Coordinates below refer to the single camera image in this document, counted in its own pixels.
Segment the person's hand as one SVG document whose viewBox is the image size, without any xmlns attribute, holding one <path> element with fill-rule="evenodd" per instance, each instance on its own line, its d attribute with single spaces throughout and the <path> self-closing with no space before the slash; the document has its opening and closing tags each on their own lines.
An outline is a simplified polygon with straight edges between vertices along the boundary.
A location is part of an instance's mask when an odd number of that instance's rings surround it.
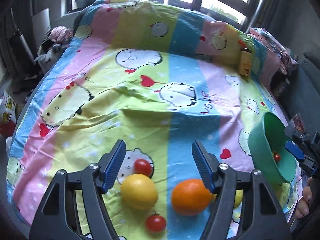
<svg viewBox="0 0 320 240">
<path fill-rule="evenodd" d="M 312 191 L 310 184 L 313 181 L 312 177 L 309 177 L 306 181 L 306 186 L 303 188 L 302 198 L 299 200 L 296 211 L 295 218 L 302 219 L 309 214 L 309 204 L 312 201 Z"/>
</svg>

